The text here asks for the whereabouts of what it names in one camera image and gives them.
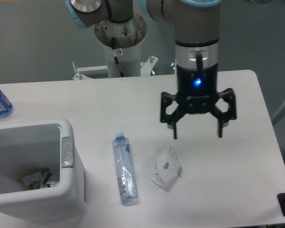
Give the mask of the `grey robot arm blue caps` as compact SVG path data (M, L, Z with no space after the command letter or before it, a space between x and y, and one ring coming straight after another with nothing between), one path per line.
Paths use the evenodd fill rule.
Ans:
M110 77L141 74L139 52L126 54L142 43L147 32L133 1L67 0L66 6L79 28L94 27L98 41L107 48ZM217 91L220 1L143 0L141 8L153 20L174 26L177 93L162 92L160 121L176 130L186 114L211 113L222 137L237 111L234 91Z

